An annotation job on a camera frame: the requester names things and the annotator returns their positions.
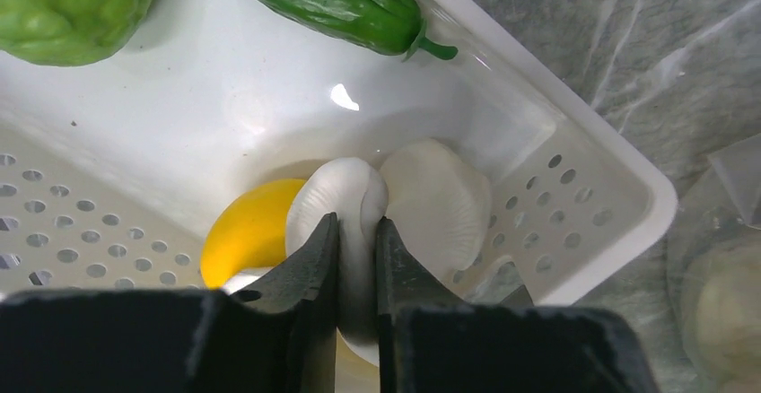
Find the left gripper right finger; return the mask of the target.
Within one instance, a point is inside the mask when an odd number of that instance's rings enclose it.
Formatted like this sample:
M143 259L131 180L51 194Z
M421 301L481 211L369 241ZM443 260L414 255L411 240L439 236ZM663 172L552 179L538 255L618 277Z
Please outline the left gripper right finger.
M463 301L407 250L390 219L376 248L384 392L655 392L641 344L593 308Z

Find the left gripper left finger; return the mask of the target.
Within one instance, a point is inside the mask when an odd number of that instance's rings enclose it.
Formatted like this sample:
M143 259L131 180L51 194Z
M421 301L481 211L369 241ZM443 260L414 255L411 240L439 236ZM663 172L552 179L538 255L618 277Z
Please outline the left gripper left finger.
M4 392L331 392L338 220L221 290L48 290L1 305Z

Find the yellow lemon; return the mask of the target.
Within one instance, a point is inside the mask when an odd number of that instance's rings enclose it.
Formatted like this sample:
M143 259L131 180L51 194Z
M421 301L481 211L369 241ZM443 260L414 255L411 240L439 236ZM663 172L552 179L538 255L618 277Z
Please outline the yellow lemon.
M279 179L235 199L206 236L199 267L208 288L220 288L249 268L273 267L286 258L286 218L304 179Z

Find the polka dot zip bag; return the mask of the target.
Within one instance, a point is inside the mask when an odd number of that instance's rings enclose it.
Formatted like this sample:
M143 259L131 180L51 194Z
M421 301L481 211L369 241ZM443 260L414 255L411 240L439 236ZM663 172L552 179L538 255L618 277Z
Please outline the polka dot zip bag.
M760 390L760 137L708 157L667 238L681 344L704 392Z

